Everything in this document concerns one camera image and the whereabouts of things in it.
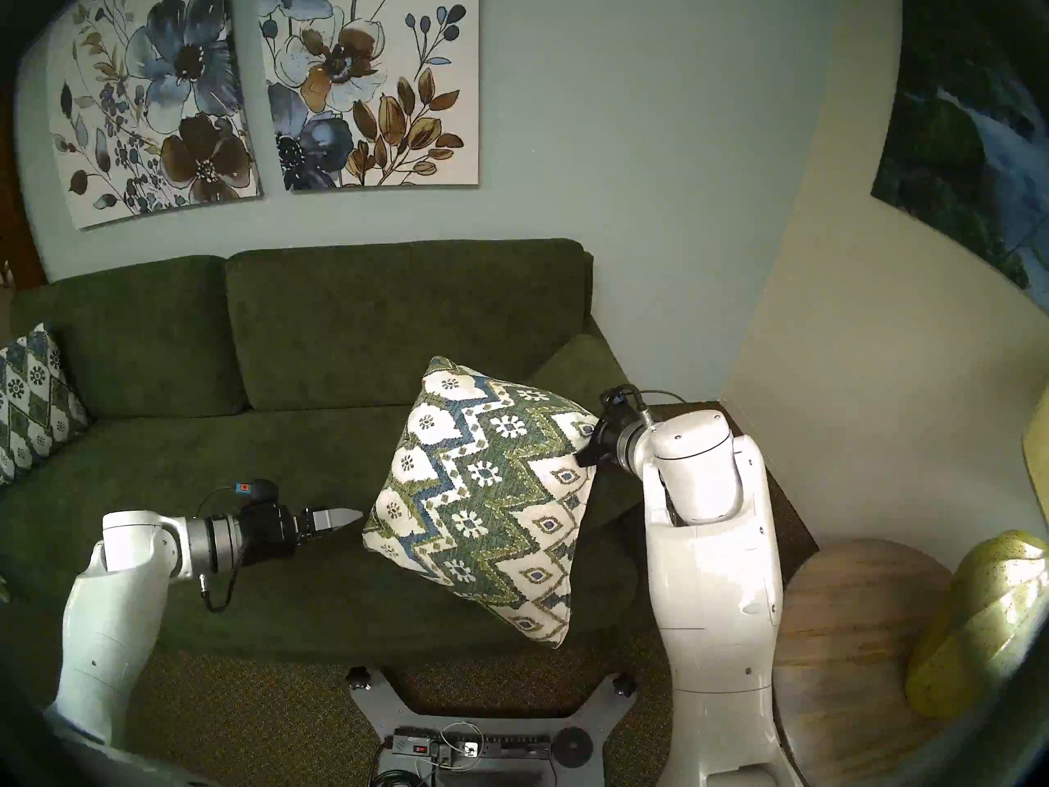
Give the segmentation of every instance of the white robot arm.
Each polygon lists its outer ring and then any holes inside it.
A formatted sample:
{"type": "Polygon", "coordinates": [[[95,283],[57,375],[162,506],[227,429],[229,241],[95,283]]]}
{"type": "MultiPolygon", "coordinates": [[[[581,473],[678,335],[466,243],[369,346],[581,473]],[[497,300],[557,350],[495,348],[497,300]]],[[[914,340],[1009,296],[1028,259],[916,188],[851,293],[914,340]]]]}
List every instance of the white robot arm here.
{"type": "Polygon", "coordinates": [[[103,745],[120,744],[172,581],[198,577],[206,605],[220,612],[224,604],[211,605],[208,574],[235,575],[240,566],[286,557],[303,541],[362,516],[346,508],[292,515],[264,480],[234,489],[251,497],[236,516],[186,519],[129,510],[103,517],[102,540],[66,601],[62,674],[46,711],[52,722],[103,745]]]}
{"type": "Polygon", "coordinates": [[[754,441],[719,411],[657,424],[620,387],[578,459],[614,460],[644,489],[648,588],[673,682],[660,787],[800,787],[772,717],[783,581],[754,441]]]}

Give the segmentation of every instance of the brown flower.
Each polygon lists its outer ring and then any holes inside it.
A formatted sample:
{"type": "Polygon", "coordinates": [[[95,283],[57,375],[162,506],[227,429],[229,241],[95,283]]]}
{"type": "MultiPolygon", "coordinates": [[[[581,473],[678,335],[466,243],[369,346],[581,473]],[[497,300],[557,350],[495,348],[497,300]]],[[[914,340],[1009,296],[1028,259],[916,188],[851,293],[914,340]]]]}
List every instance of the brown flower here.
{"type": "Polygon", "coordinates": [[[164,178],[178,189],[188,186],[191,203],[236,199],[233,188],[247,188],[252,172],[251,157],[233,125],[224,118],[212,125],[201,112],[184,118],[178,134],[167,137],[160,148],[164,178]]]}
{"type": "Polygon", "coordinates": [[[348,112],[357,101],[367,104],[386,79],[374,67],[386,44],[382,24],[358,19],[343,25],[342,20],[336,8],[329,19],[311,22],[277,56],[281,81],[298,87],[314,112],[325,106],[348,112]]]}

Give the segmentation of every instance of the yellow lamp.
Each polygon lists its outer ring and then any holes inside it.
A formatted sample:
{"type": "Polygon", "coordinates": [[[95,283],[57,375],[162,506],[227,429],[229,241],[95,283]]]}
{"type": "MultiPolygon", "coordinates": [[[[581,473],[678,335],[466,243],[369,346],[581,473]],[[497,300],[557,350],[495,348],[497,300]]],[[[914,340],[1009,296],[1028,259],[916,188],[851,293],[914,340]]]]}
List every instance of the yellow lamp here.
{"type": "MultiPolygon", "coordinates": [[[[1049,389],[1024,434],[1031,484],[1049,502],[1049,389]]],[[[911,706],[950,719],[984,699],[1023,662],[1049,613],[1049,544],[1008,530],[977,545],[950,581],[907,663],[911,706]]]]}

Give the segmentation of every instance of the round black disc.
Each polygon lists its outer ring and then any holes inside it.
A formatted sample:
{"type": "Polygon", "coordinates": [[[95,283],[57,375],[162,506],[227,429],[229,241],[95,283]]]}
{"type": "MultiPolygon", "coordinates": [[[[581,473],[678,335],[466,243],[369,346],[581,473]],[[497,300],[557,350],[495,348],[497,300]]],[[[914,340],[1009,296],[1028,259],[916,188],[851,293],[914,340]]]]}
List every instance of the round black disc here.
{"type": "Polygon", "coordinates": [[[582,767],[594,754],[594,741],[581,727],[566,727],[558,731],[550,748],[562,767],[582,767]]]}

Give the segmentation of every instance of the light blue wall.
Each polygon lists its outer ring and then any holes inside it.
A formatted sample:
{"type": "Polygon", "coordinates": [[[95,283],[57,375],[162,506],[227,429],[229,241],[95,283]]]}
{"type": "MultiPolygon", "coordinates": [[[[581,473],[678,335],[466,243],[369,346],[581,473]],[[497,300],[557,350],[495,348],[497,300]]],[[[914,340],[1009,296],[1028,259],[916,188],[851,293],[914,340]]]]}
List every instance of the light blue wall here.
{"type": "Polygon", "coordinates": [[[254,3],[233,0],[265,196],[83,232],[56,178],[42,38],[18,82],[25,204],[51,280],[250,248],[573,237],[596,256],[595,315],[630,378],[716,399],[801,178],[836,4],[480,0],[480,188],[293,196],[254,3]]]}

